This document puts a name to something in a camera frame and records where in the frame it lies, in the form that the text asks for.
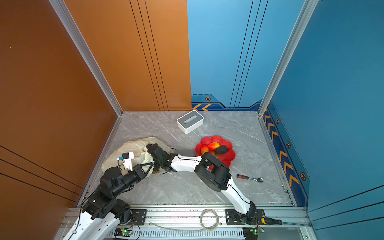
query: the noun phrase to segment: screwdriver handle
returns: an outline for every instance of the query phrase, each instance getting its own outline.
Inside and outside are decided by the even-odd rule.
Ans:
[[[274,225],[274,224],[282,225],[283,224],[283,222],[281,220],[276,220],[276,219],[273,219],[270,217],[262,218],[262,223],[267,224],[267,225]]]
[[[240,174],[237,174],[236,177],[241,178],[241,179],[249,179],[248,176],[246,176],[246,175],[240,175]]]

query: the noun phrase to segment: black line stripe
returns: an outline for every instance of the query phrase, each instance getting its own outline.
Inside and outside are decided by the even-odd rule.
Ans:
[[[357,221],[357,222],[350,222],[350,223],[339,224],[339,225],[330,226],[330,227],[318,228],[318,229],[314,229],[314,230],[326,229],[326,228],[331,228],[331,227],[339,227],[339,226],[344,226],[344,225],[349,225],[349,224],[354,224],[354,223],[359,223],[359,222],[372,221],[372,220],[377,220],[377,219],[382,219],[382,218],[384,218],[384,217],[376,217],[376,218],[371,218],[371,219]]]
[[[22,159],[24,159],[24,160],[27,160],[28,162],[30,162],[30,163],[32,163],[32,164],[34,164],[34,165],[38,166],[38,167],[40,167],[40,168],[42,168],[42,169],[44,169],[44,170],[46,170],[46,171],[48,171],[48,172],[52,173],[53,175],[55,175],[55,176],[58,176],[58,177],[59,177],[59,178],[61,178],[61,179],[64,179],[64,180],[65,180],[65,181],[67,181],[67,182],[69,182],[69,183],[72,183],[73,185],[75,185],[75,186],[77,186],[77,187],[79,187],[79,188],[81,188],[81,189],[84,189],[84,188],[80,187],[79,185],[76,185],[76,184],[74,184],[73,182],[71,182],[71,181],[68,181],[68,180],[66,180],[65,178],[63,178],[63,177],[60,177],[59,175],[57,175],[57,174],[55,174],[55,173],[53,173],[53,172],[49,171],[48,169],[46,169],[46,168],[43,168],[42,166],[40,166],[40,165],[38,165],[38,164],[36,164],[36,163],[34,163],[34,162],[32,162],[32,161],[30,161],[30,160],[26,159],[25,157],[23,157],[23,156],[20,156],[19,154],[15,153],[15,152],[12,152],[12,151],[11,151],[11,150],[9,150],[8,148],[5,148],[5,147],[3,147],[3,146],[1,146],[1,145],[0,145],[0,147],[2,147],[2,148],[4,148],[5,150],[7,150],[7,151],[9,151],[9,152],[11,152],[11,153],[13,153],[13,154],[15,154],[15,155],[17,155],[17,156],[21,157],[21,158],[22,158]]]
[[[232,104],[232,98],[233,98],[233,93],[235,92],[236,78],[237,78],[237,73],[239,72],[240,60],[241,60],[241,55],[243,54],[243,48],[244,48],[244,43],[245,43],[245,36],[247,35],[249,19],[250,19],[250,17],[251,17],[251,12],[252,12],[252,6],[253,6],[253,0],[252,0],[252,4],[251,4],[251,10],[249,11],[249,17],[248,17],[247,27],[246,27],[246,29],[245,29],[244,40],[243,40],[243,46],[241,47],[240,59],[239,59],[239,64],[237,65],[237,71],[236,71],[235,83],[233,84],[233,90],[232,90],[231,102],[229,103],[229,107],[231,107],[231,104]]]
[[[54,183],[54,182],[51,182],[51,181],[49,181],[49,180],[47,180],[47,179],[45,179],[45,178],[43,178],[43,177],[40,177],[40,176],[38,176],[38,175],[36,175],[36,174],[34,174],[34,173],[31,173],[31,172],[29,172],[29,171],[27,171],[27,170],[25,170],[25,169],[22,169],[21,167],[18,167],[18,166],[14,165],[14,164],[12,164],[12,163],[10,163],[10,162],[7,162],[7,161],[4,160],[4,159],[1,159],[1,158],[0,158],[0,160],[3,161],[3,162],[8,163],[9,165],[12,165],[12,166],[14,166],[14,167],[17,167],[18,169],[21,169],[21,170],[23,170],[23,171],[25,171],[25,172],[27,172],[27,173],[30,173],[30,174],[32,174],[32,175],[34,175],[34,176],[36,176],[36,177],[39,177],[39,178],[41,178],[41,179],[44,179],[44,180],[46,180],[47,182],[50,182],[50,183],[52,183],[52,184],[54,184],[54,185],[56,185],[56,186],[59,186],[59,187],[61,187],[61,188],[64,188],[65,190],[68,190],[68,191],[73,192],[73,193],[75,193],[75,194],[77,194],[77,195],[80,196],[80,194],[78,194],[78,193],[76,193],[76,192],[74,192],[74,191],[71,191],[71,190],[69,190],[69,189],[67,189],[67,188],[65,188],[65,187],[62,187],[62,186],[60,186],[60,185],[58,185],[58,184],[56,184],[56,183]]]
[[[163,85],[163,91],[164,91],[164,97],[165,97],[165,99],[166,99],[167,110],[169,111],[169,108],[168,108],[168,101],[167,101],[167,95],[166,95],[166,90],[165,90],[165,88],[164,88],[163,77],[162,77],[162,75],[161,75],[161,68],[160,68],[160,63],[159,63],[159,57],[157,56],[156,44],[155,44],[155,39],[154,39],[154,37],[153,37],[151,21],[149,20],[149,13],[148,13],[148,8],[147,8],[147,2],[146,2],[146,0],[144,0],[144,3],[145,3],[145,8],[147,9],[147,15],[148,15],[149,27],[151,28],[152,40],[153,40],[153,45],[154,45],[154,47],[155,47],[155,54],[156,54],[156,58],[157,58],[157,65],[159,66],[160,79],[161,79],[161,83],[162,83],[162,85]]]
[[[321,209],[321,208],[323,208],[323,207],[327,207],[327,206],[329,206],[329,205],[332,205],[332,204],[335,204],[335,203],[338,203],[338,202],[341,202],[341,201],[347,200],[347,199],[349,199],[349,198],[352,198],[352,197],[356,197],[356,196],[358,196],[358,195],[364,194],[364,193],[366,193],[366,192],[370,192],[370,191],[372,191],[372,190],[375,190],[375,189],[378,189],[378,188],[381,188],[381,187],[384,187],[384,185],[381,185],[381,186],[378,186],[378,187],[375,187],[375,188],[369,189],[369,190],[367,190],[367,191],[365,191],[365,192],[361,192],[361,193],[359,193],[359,194],[355,194],[355,195],[353,195],[353,196],[350,196],[350,197],[347,197],[347,198],[344,198],[344,199],[338,200],[338,201],[336,201],[336,202],[333,202],[333,203],[331,203],[331,204],[327,204],[327,205],[325,205],[325,206],[322,206],[322,207],[318,207],[318,208],[316,208],[316,209],[313,209],[313,210],[311,210],[311,211],[308,211],[308,212],[316,211],[316,210],[318,210],[318,209]]]
[[[137,21],[136,21],[135,13],[133,12],[133,7],[132,7],[132,2],[131,2],[131,0],[129,0],[129,3],[130,3],[130,5],[131,5],[133,18],[135,19],[136,28],[137,28],[137,33],[139,34],[139,38],[140,38],[140,42],[141,42],[141,47],[143,48],[143,53],[144,53],[144,57],[145,57],[145,62],[147,63],[149,76],[151,77],[151,82],[152,82],[152,86],[153,86],[153,91],[155,92],[155,97],[156,97],[156,101],[157,101],[157,106],[159,107],[159,111],[161,111],[161,110],[160,110],[159,101],[158,101],[158,99],[157,99],[157,94],[156,94],[156,90],[155,90],[155,85],[153,84],[151,71],[149,70],[149,65],[148,65],[147,57],[146,57],[146,55],[145,55],[143,42],[141,41],[141,36],[140,36],[140,32],[139,32],[139,27],[137,26]]]
[[[142,13],[141,13],[141,9],[140,9],[139,0],[137,0],[137,5],[139,6],[139,11],[140,11],[140,16],[141,16],[141,21],[142,21],[142,23],[143,23],[143,28],[144,28],[145,38],[147,39],[148,50],[149,50],[149,55],[151,56],[151,61],[152,61],[152,66],[153,66],[153,71],[155,72],[155,77],[156,77],[156,82],[157,82],[157,88],[159,89],[159,94],[160,94],[161,104],[163,105],[163,110],[165,110],[164,103],[163,103],[163,97],[161,96],[161,92],[160,92],[159,81],[157,80],[157,74],[156,74],[155,64],[153,63],[153,57],[152,57],[152,53],[151,53],[151,48],[150,48],[150,46],[149,46],[149,41],[148,41],[147,31],[145,30],[145,25],[144,25],[143,15],[142,15]]]
[[[333,217],[333,216],[336,216],[336,215],[339,215],[339,214],[344,214],[344,213],[346,213],[346,212],[351,212],[351,211],[355,211],[355,210],[363,209],[363,208],[366,208],[366,207],[375,206],[375,205],[377,205],[377,204],[382,204],[382,203],[384,203],[384,201],[383,201],[383,202],[378,202],[378,203],[375,203],[375,204],[371,204],[371,205],[366,205],[366,206],[363,206],[363,207],[358,207],[358,208],[356,208],[356,209],[348,210],[348,211],[345,211],[345,212],[340,212],[340,213],[333,214],[333,215],[329,215],[329,216],[326,216],[326,217],[318,218],[318,219],[315,219],[315,220],[311,220],[311,222],[313,222],[313,221],[317,221],[317,220],[320,220],[320,219],[324,219],[324,218],[327,218],[327,217]]]
[[[251,61],[250,61],[250,63],[249,63],[249,66],[248,66],[247,75],[246,75],[246,77],[245,77],[245,80],[244,80],[244,86],[243,86],[243,90],[241,91],[241,96],[240,96],[239,104],[238,104],[237,106],[240,106],[240,101],[241,101],[241,98],[242,98],[242,96],[243,96],[243,92],[244,92],[245,83],[246,83],[246,81],[247,81],[247,77],[248,77],[249,68],[251,67],[251,63],[252,63],[253,54],[255,53],[255,48],[256,48],[257,40],[259,39],[260,29],[262,28],[262,24],[263,24],[263,20],[264,20],[264,15],[265,15],[266,7],[268,6],[268,1],[269,1],[269,0],[267,0],[267,2],[266,2],[266,5],[265,5],[265,9],[264,9],[264,14],[263,14],[262,22],[260,23],[260,27],[259,27],[259,33],[257,34],[257,38],[256,38],[255,47],[253,48],[253,53],[252,53],[252,56],[251,56]]]
[[[242,71],[242,73],[241,73],[241,77],[240,77],[239,87],[237,88],[237,94],[236,94],[236,99],[235,99],[235,104],[234,104],[234,106],[236,106],[237,96],[238,96],[238,94],[239,94],[240,85],[241,85],[241,79],[243,78],[245,64],[247,63],[247,58],[248,58],[248,53],[249,53],[249,47],[251,46],[252,36],[253,36],[253,31],[255,30],[255,25],[256,25],[256,21],[257,21],[257,16],[259,15],[259,10],[260,10],[260,4],[261,4],[261,3],[262,3],[262,2],[261,2],[261,0],[260,0],[259,8],[257,9],[257,13],[256,13],[255,23],[253,24],[253,29],[252,29],[252,34],[251,34],[251,40],[249,40],[248,50],[247,50],[247,54],[246,54],[246,56],[245,56],[245,62],[244,62],[243,71]]]
[[[8,175],[6,175],[6,174],[4,174],[4,173],[1,173],[1,172],[0,172],[0,174],[1,174],[1,175],[4,175],[4,176],[6,176],[6,177],[12,178],[12,179],[14,179],[14,180],[16,180],[16,181],[19,181],[19,182],[25,183],[25,184],[27,184],[27,185],[29,185],[29,186],[32,186],[32,187],[38,188],[38,189],[40,189],[40,190],[43,190],[43,191],[46,191],[46,192],[52,193],[53,195],[56,195],[56,196],[59,196],[59,197],[62,197],[62,198],[64,198],[64,199],[67,199],[67,200],[70,200],[70,201],[72,201],[72,202],[75,202],[75,203],[77,203],[77,201],[74,201],[74,200],[72,200],[72,199],[69,199],[69,198],[66,198],[66,197],[60,196],[60,195],[58,195],[58,194],[56,194],[56,193],[53,193],[53,192],[50,192],[50,191],[48,191],[48,190],[45,190],[45,189],[42,189],[42,188],[36,187],[35,185],[29,184],[29,183],[27,183],[27,182],[21,181],[21,180],[19,180],[19,179],[16,179],[16,178],[14,178],[14,177],[8,176]]]

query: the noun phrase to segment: wrench handle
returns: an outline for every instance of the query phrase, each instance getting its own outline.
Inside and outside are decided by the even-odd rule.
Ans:
[[[237,174],[236,177],[241,178],[241,179],[247,179],[247,180],[249,179],[248,176],[246,176],[246,175],[240,175],[240,174]]]

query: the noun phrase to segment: blue wall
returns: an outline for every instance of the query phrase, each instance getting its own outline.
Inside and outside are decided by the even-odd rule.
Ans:
[[[320,240],[382,237],[383,54],[383,1],[319,1],[272,98]]]
[[[214,96],[227,108],[260,101],[303,3],[188,0],[192,95]]]

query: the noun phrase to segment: white plastic bag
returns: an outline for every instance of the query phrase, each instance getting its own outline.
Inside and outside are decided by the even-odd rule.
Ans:
[[[132,160],[132,167],[134,167],[137,164],[144,164],[153,162],[152,156],[147,152],[147,144],[155,144],[157,143],[159,147],[165,148],[168,147],[165,145],[162,141],[155,137],[147,137],[143,139],[138,139],[134,141],[128,141],[121,145],[118,149],[116,149],[108,158],[104,161],[104,163],[101,165],[101,170],[105,172],[110,167],[117,167],[118,164],[121,165],[120,168],[123,169],[122,161],[117,161],[119,157],[125,152],[133,152],[134,159]],[[165,149],[168,153],[174,153],[171,149]],[[146,172],[148,170],[149,166],[144,166],[143,170]],[[125,175],[127,174],[128,169],[121,170],[121,174]]]

